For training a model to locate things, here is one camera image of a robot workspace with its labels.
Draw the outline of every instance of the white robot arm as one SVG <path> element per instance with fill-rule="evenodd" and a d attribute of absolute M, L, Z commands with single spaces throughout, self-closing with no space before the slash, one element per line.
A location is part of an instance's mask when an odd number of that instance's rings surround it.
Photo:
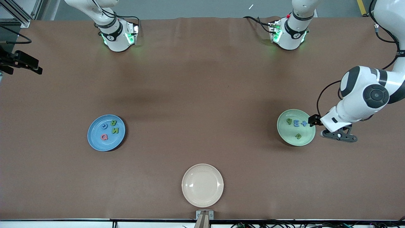
<path fill-rule="evenodd" d="M 292 0 L 293 10 L 287 17 L 270 26 L 272 42 L 286 50 L 296 49 L 307 34 L 316 7 L 321 0 Z"/>
<path fill-rule="evenodd" d="M 101 31 L 104 43 L 115 52 L 125 51 L 135 44 L 138 25 L 117 18 L 109 7 L 119 0 L 65 0 L 65 2 L 87 14 Z"/>
<path fill-rule="evenodd" d="M 405 0 L 378 0 L 374 15 L 381 26 L 398 41 L 397 59 L 393 71 L 357 66 L 342 78 L 340 90 L 343 99 L 323 117 L 311 116 L 311 125 L 324 125 L 324 137 L 356 142 L 350 135 L 351 124 L 380 111 L 387 104 L 405 98 Z"/>

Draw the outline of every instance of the green plate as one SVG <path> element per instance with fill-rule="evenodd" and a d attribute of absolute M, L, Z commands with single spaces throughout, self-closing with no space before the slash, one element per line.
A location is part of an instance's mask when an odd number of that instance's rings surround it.
<path fill-rule="evenodd" d="M 305 146 L 310 143 L 315 137 L 316 130 L 315 126 L 309 126 L 308 118 L 308 114 L 298 109 L 281 113 L 277 120 L 277 130 L 281 138 L 294 146 Z"/>

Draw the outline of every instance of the gray floor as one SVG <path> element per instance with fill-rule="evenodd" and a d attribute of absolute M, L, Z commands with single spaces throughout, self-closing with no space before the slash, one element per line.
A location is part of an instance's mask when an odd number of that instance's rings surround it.
<path fill-rule="evenodd" d="M 119 15 L 141 19 L 178 17 L 270 17 L 291 12 L 290 0 L 121 0 L 113 10 Z M 360 17 L 356 0 L 324 0 L 317 9 L 319 17 Z M 55 20 L 90 20 L 61 0 Z"/>

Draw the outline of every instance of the blue plate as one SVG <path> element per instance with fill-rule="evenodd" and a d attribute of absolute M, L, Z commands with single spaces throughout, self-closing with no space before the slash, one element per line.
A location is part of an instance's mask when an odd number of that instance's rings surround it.
<path fill-rule="evenodd" d="M 87 140 L 98 151 L 110 151 L 119 146 L 125 136 L 125 125 L 116 115 L 98 117 L 89 127 Z"/>

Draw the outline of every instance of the brown table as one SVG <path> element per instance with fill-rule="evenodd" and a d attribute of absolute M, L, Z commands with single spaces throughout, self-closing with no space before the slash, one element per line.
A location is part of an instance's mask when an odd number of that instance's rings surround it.
<path fill-rule="evenodd" d="M 18 69 L 0 84 L 0 219 L 193 217 L 181 179 L 197 163 L 224 177 L 217 219 L 400 218 L 403 103 L 356 123 L 353 144 L 292 147 L 277 133 L 284 110 L 314 114 L 327 84 L 395 54 L 369 18 L 315 18 L 310 29 L 285 51 L 246 19 L 150 20 L 140 46 L 114 53 L 91 21 L 32 22 L 22 31 L 33 43 L 16 49 L 43 75 Z M 336 93 L 324 93 L 322 114 Z M 104 114 L 127 126 L 110 153 L 86 138 Z"/>

